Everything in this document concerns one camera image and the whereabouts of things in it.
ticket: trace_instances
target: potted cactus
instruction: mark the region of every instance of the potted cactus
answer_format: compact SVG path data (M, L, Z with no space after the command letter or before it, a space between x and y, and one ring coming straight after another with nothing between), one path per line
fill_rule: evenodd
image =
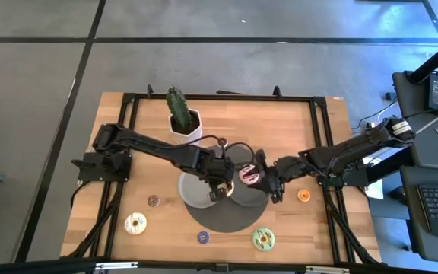
M168 116L170 131L177 143L184 144L202 137L201 117L197 110L187 107L186 98L180 89L171 87L168 90L167 104L171 112Z

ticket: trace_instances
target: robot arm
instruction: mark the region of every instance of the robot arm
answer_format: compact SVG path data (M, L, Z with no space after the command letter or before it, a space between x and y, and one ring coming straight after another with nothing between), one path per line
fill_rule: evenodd
M212 150L196 145L171 145L118 124L107 124L100 127L92 146L97 153L110 157L130 148L168 160L174 167L208 183L212 201L226 197L232 187L234 163L228 157L218 158Z
M374 129L332 147L313 148L266 164L263 150L255 153L256 166L249 174L259 174L260 180L249 187L271 194L273 203L283 199L284 185L304 176L336 177L346 167L381 148L402 148L414 141L415 134L403 119L389 118ZM134 149L170 161L181 171L196 175L209 184L212 201L230 194L234 163L224 155L216 157L211 150L196 145L171 145L126 129L117 124L100 127L93 147L97 153L112 157L126 149Z
M265 153L255 153L256 167L247 175L260 174L258 183L249 187L271 193L273 203L281 202L284 184L306 175L337 177L346 167L367 155L386 147L403 148L413 143L415 133L403 119L389 118L363 135L348 139L332 147L313 148L299 152L298 157L287 156L273 166L265 163Z

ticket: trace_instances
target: plant pot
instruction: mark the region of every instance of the plant pot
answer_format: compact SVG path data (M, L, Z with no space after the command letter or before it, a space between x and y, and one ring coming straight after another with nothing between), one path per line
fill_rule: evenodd
M198 139L202 137L202 121L201 121L201 115L197 110L189 109L190 114L192 115L192 119L195 119L196 121L196 127L194 130L192 130L189 134L183 134L180 132L176 132L175 129L175 121L172 119L172 115L170 114L168 116L168 126L170 127L170 132L173 135L173 139L178 144L185 144L187 142L190 142L192 140ZM198 145L200 141L194 142L194 145Z

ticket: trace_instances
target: concrete floor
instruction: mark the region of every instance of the concrete floor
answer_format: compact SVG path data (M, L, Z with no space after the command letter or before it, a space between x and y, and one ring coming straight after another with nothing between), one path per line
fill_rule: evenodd
M438 0L430 3L438 17ZM0 0L0 36L86 37L97 4ZM97 36L438 37L421 3L355 0L108 1ZM83 48L0 44L0 171L8 177L0 183L0 263L14 256ZM147 84L164 92L173 84L186 93L270 94L279 85L285 95L344 97L356 126L387 105L382 95L392 91L393 72L415 69L437 50L422 44L94 44L29 260L59 256L78 174L70 160L87 146L102 92L145 92ZM397 113L393 107L386 115ZM389 222L376 220L378 235ZM432 262L407 264L417 255L395 253L382 244L385 238L379 236L385 263L438 269Z

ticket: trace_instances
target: orange toy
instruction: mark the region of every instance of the orange toy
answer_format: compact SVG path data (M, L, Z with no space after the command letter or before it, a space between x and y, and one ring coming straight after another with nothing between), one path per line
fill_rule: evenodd
M297 193L297 198L302 202L309 202L310 192L309 190L299 190Z

